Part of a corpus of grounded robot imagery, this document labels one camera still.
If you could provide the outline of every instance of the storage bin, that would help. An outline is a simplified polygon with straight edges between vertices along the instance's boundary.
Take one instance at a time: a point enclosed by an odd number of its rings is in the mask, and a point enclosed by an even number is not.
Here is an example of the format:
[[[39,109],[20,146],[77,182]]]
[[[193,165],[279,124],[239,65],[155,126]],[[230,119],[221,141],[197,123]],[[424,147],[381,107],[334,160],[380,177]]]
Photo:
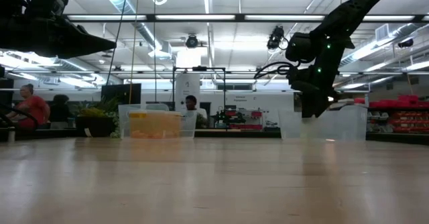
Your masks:
[[[168,111],[164,104],[120,105],[119,127],[121,138],[177,139],[193,138],[196,112],[185,115]]]
[[[367,109],[345,106],[325,111],[319,118],[302,119],[301,113],[279,110],[282,139],[334,139],[365,141]]]

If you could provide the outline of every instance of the sign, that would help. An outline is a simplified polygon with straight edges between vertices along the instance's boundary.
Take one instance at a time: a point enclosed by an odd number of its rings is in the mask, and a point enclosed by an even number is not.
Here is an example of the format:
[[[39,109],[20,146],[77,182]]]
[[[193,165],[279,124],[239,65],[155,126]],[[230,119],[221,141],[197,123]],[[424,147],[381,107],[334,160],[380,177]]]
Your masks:
[[[186,97],[192,95],[196,98],[197,107],[200,104],[200,75],[180,74],[176,80],[176,111],[186,113]]]

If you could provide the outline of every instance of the yellow container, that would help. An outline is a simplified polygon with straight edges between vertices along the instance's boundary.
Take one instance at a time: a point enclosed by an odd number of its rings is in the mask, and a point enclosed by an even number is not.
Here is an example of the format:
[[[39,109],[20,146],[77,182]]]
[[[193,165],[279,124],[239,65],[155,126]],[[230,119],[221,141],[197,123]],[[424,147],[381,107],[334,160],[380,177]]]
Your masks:
[[[136,110],[128,113],[131,138],[171,139],[180,137],[178,112]]]

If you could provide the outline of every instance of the desk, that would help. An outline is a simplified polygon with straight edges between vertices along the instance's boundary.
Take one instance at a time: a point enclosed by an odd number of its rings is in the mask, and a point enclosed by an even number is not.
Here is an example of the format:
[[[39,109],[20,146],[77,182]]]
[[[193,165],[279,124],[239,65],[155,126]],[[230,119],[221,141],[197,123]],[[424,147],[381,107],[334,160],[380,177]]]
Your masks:
[[[0,146],[1,224],[428,223],[429,148],[280,139]]]

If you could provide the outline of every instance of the person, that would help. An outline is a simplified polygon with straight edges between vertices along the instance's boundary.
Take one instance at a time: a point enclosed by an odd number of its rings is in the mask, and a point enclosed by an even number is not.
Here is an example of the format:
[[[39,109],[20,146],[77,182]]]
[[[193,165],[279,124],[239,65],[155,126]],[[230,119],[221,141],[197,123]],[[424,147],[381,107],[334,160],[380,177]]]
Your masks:
[[[205,109],[196,108],[197,100],[196,97],[189,95],[186,97],[186,109],[188,111],[196,111],[196,128],[206,128],[207,127],[207,112]]]
[[[50,108],[43,98],[34,96],[34,86],[32,84],[23,85],[19,90],[19,94],[24,98],[24,101],[18,104],[17,109],[33,116],[38,125],[41,126],[49,120]],[[15,112],[10,112],[6,115],[10,120],[17,120],[18,126],[22,128],[33,128],[34,121],[28,117],[18,115]]]
[[[64,129],[68,127],[68,118],[72,114],[67,106],[69,98],[66,95],[55,95],[51,106],[51,129]]]

